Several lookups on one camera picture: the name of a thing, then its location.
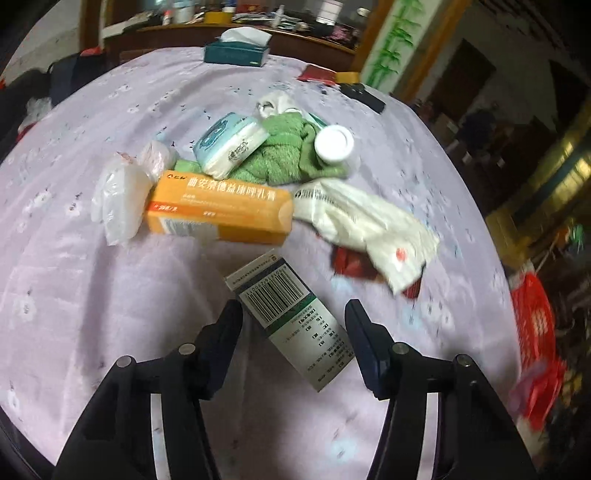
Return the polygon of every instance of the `white bottle cap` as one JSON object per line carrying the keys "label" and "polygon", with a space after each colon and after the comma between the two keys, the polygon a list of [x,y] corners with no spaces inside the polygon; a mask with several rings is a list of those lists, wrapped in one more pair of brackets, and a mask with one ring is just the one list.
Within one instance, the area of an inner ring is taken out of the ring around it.
{"label": "white bottle cap", "polygon": [[346,161],[353,153],[354,146],[353,135],[340,125],[324,127],[314,140],[316,154],[326,163]]}

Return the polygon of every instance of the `barcode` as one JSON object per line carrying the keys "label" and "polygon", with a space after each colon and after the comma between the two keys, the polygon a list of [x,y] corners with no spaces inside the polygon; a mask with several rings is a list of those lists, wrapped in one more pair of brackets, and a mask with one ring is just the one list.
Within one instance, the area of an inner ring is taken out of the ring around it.
{"label": "barcode", "polygon": [[200,239],[217,237],[217,226],[211,223],[160,217],[160,224],[169,235],[194,236]]}
{"label": "barcode", "polygon": [[308,293],[306,286],[284,264],[242,292],[240,298],[266,326],[277,320]]}
{"label": "barcode", "polygon": [[330,198],[327,194],[321,192],[320,190],[316,190],[316,189],[298,190],[294,194],[294,198],[295,199],[313,199],[313,200],[319,200],[321,202],[330,203],[331,205],[335,204],[335,201],[332,198]]}

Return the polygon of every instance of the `metal screw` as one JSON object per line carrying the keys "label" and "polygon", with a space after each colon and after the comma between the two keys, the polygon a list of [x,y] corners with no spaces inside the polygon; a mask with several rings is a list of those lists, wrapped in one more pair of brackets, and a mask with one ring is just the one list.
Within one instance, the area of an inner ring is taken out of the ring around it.
{"label": "metal screw", "polygon": [[184,343],[178,347],[178,352],[181,355],[191,355],[195,351],[195,346],[192,343]]}
{"label": "metal screw", "polygon": [[404,342],[396,342],[392,345],[392,351],[399,355],[405,355],[410,350],[409,346]]}
{"label": "metal screw", "polygon": [[470,356],[466,355],[465,353],[461,353],[456,358],[457,358],[457,363],[459,363],[463,367],[469,367],[470,365],[472,365],[472,362],[473,362],[472,358],[470,358]]}
{"label": "metal screw", "polygon": [[125,368],[131,365],[131,357],[129,355],[120,356],[115,362],[119,368]]}

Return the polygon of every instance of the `teal tissue box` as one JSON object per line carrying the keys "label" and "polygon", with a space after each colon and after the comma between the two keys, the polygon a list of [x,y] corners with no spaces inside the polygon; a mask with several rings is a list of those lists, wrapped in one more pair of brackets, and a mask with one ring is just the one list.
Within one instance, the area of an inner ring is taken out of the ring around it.
{"label": "teal tissue box", "polygon": [[215,41],[205,46],[205,63],[227,63],[245,67],[262,67],[269,56],[269,47],[241,41]]}

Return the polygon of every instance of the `wooden door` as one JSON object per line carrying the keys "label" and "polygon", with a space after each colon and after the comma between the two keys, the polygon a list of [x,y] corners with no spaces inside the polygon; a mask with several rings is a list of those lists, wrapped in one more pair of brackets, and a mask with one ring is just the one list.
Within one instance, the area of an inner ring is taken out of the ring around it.
{"label": "wooden door", "polygon": [[429,100],[438,111],[458,122],[495,70],[476,47],[462,40]]}

